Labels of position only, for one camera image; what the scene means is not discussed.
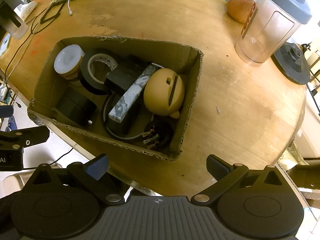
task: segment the round wooden table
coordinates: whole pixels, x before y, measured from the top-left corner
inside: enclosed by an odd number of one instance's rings
[[[36,1],[39,8],[33,15],[49,3]],[[102,142],[61,128],[93,155],[106,153],[110,171],[123,180],[134,180],[162,195],[192,196],[212,184],[205,168],[209,154],[251,169],[274,163],[295,135],[305,106],[305,87],[286,79],[271,59],[252,67],[238,57],[234,44],[242,24],[227,15],[225,5],[225,0],[72,1],[73,16],[65,6],[57,20],[33,37],[9,83],[31,100],[50,50],[66,37],[121,35],[200,49],[204,58],[198,93],[183,153],[175,162],[106,150]],[[27,35],[11,40],[1,59],[2,70]]]

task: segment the charging cable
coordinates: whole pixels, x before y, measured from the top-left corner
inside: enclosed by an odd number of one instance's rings
[[[68,0],[68,8],[69,8],[69,15],[71,16],[71,15],[73,15],[73,11],[71,11],[71,9],[70,9],[69,2],[70,2],[70,0]]]

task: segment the black blender base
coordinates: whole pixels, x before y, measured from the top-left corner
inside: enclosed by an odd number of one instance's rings
[[[286,42],[273,55],[273,62],[290,81],[305,85],[310,80],[310,66],[303,52],[294,43]]]

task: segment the metal terminal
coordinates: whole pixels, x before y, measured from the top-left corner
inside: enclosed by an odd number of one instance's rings
[[[159,144],[159,141],[155,141],[154,144],[150,144],[147,146],[148,149],[152,149],[153,147],[156,147]]]
[[[154,129],[150,129],[148,132],[144,132],[144,133],[142,134],[142,137],[146,137],[146,136],[152,134],[154,131],[155,131]]]
[[[152,138],[146,139],[143,141],[144,144],[150,143],[154,140],[157,140],[159,138],[159,134],[156,134],[155,136],[153,136]]]
[[[198,202],[207,202],[210,200],[209,196],[203,194],[195,195],[194,199]]]
[[[153,65],[153,66],[156,66],[156,67],[159,67],[159,68],[164,68],[164,67],[162,67],[161,65],[159,65],[159,64],[157,64],[157,63],[151,63],[151,65]]]
[[[118,202],[122,199],[122,197],[118,194],[110,194],[106,196],[106,200],[109,202]]]

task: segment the marble bar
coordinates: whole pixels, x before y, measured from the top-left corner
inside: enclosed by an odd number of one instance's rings
[[[122,122],[123,118],[129,111],[130,107],[137,100],[143,88],[147,84],[151,75],[156,72],[157,67],[150,64],[137,80],[129,87],[124,95],[119,99],[118,103],[112,108],[109,113],[109,118],[115,122]]]

